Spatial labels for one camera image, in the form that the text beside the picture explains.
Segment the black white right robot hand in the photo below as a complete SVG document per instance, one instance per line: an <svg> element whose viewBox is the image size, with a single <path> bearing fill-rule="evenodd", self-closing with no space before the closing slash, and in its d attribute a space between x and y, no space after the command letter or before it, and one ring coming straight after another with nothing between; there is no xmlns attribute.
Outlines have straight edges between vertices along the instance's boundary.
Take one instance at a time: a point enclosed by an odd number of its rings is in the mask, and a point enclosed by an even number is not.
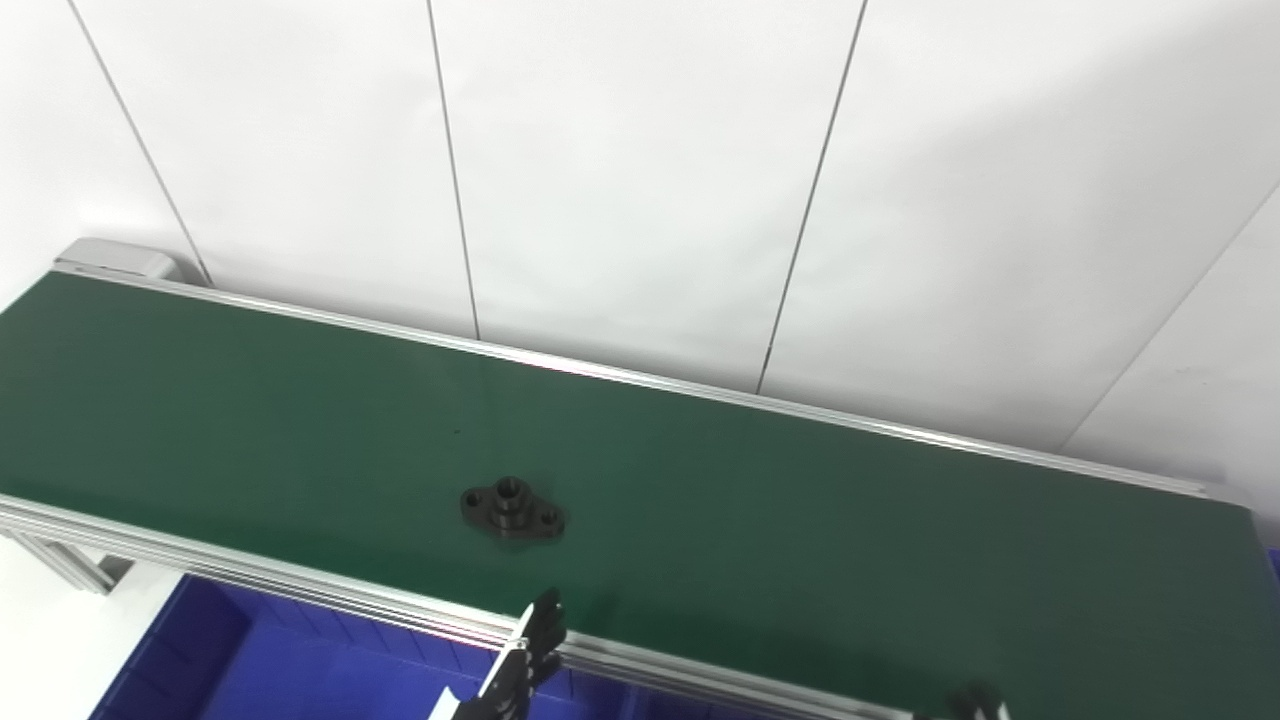
<svg viewBox="0 0 1280 720"><path fill-rule="evenodd" d="M947 696L947 706L955 719L1009 719L1004 696L997 688L983 682L972 682Z"/></svg>

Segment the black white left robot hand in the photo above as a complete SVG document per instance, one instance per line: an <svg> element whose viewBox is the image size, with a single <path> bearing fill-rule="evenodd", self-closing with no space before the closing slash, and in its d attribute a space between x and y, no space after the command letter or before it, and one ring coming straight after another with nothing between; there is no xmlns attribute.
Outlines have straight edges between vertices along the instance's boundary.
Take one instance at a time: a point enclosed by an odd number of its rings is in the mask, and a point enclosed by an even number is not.
<svg viewBox="0 0 1280 720"><path fill-rule="evenodd" d="M535 692L561 669L567 637L561 592L549 588L520 615L479 692L460 700L445 688L430 719L526 719Z"/></svg>

